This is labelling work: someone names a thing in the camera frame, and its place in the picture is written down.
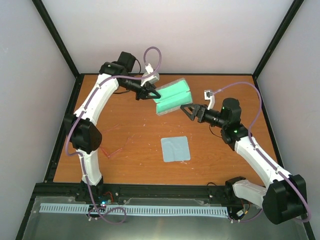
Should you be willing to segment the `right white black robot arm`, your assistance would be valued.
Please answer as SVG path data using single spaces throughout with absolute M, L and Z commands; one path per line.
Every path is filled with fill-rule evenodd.
M 220 111 L 194 103 L 180 108 L 190 120 L 220 128 L 224 143 L 246 160 L 264 184 L 259 186 L 236 177 L 226 182 L 231 195 L 256 205 L 275 225 L 307 214 L 304 178 L 283 169 L 259 146 L 241 123 L 242 109 L 237 99 L 224 99 Z

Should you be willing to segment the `red transparent sunglasses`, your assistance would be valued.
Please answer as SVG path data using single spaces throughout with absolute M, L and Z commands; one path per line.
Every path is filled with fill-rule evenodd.
M 110 159 L 126 148 L 134 134 L 127 131 L 123 132 L 123 130 L 124 128 L 120 124 L 116 124 L 102 131 L 102 142 L 98 148 L 102 156 Z

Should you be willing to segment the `black aluminium frame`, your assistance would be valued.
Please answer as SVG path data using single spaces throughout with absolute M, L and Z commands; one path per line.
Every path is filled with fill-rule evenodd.
M 69 114 L 75 109 L 76 100 L 79 98 L 80 90 L 83 85 L 85 75 L 79 73 L 74 61 L 71 58 L 57 28 L 52 21 L 50 14 L 48 13 L 44 3 L 41 0 L 33 1 L 33 4 L 41 16 L 44 24 L 49 30 L 53 40 L 55 41 L 57 47 L 67 65 L 69 66 L 72 74 L 75 77 L 74 86 L 69 98 L 66 113 Z M 298 10 L 302 6 L 303 1 L 294 0 L 290 5 L 287 13 L 285 14 L 281 24 L 279 25 L 277 31 L 275 32 L 271 42 L 269 43 L 265 53 L 263 54 L 261 60 L 259 61 L 253 74 L 251 74 L 254 86 L 258 86 L 257 79 L 270 57 L 272 56 L 277 45 L 281 41 L 283 35 L 288 29 L 290 23 L 296 16 Z M 24 214 L 23 220 L 21 222 L 20 228 L 18 230 L 16 239 L 21 240 L 27 237 L 27 228 L 31 224 L 31 217 L 34 215 L 32 213 L 32 207 L 35 204 L 37 198 L 40 197 L 75 197 L 79 200 L 88 200 L 89 195 L 87 193 L 82 193 L 83 186 L 80 183 L 54 183 L 53 179 L 57 171 L 59 157 L 62 154 L 62 143 L 63 137 L 67 135 L 64 126 L 60 127 L 58 132 L 57 140 L 53 148 L 53 153 L 51 155 L 45 177 L 43 182 L 36 183 L 34 190 L 32 192 L 29 204 L 27 206 L 26 212 Z M 157 199 L 187 199 L 188 197 L 194 200 L 199 200 L 205 197 L 204 192 L 206 188 L 212 188 L 215 192 L 223 190 L 223 186 L 213 186 L 209 183 L 205 186 L 195 186 L 195 185 L 156 185 L 156 184 L 104 184 L 106 189 L 119 189 L 120 196 L 122 198 L 129 196 L 130 194 L 137 194 L 137 196 L 142 198 L 150 199 L 151 197 L 156 197 Z

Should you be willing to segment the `grey felt glasses case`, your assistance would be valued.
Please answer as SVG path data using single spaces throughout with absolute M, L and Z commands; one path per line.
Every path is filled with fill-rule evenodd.
M 192 104 L 193 97 L 185 78 L 180 78 L 155 89 L 160 98 L 154 99 L 158 116 L 180 109 L 181 105 Z

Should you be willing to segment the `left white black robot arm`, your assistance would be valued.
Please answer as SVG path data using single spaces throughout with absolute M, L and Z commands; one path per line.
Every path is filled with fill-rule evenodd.
M 82 105 L 73 113 L 66 114 L 63 123 L 67 134 L 66 145 L 74 148 L 73 155 L 80 160 L 82 181 L 89 185 L 86 195 L 92 201 L 103 198 L 104 188 L 99 168 L 98 148 L 102 142 L 102 134 L 97 123 L 102 110 L 112 94 L 120 87 L 136 94 L 136 100 L 159 99 L 154 82 L 159 79 L 159 62 L 156 67 L 145 63 L 145 73 L 140 77 L 131 76 L 136 58 L 121 52 L 118 60 L 105 62 L 99 70 L 96 82 Z

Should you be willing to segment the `light blue cleaning cloth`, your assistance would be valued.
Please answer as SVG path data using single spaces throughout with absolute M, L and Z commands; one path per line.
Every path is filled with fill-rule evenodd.
M 165 163 L 190 161 L 190 149 L 186 136 L 164 137 L 160 140 Z

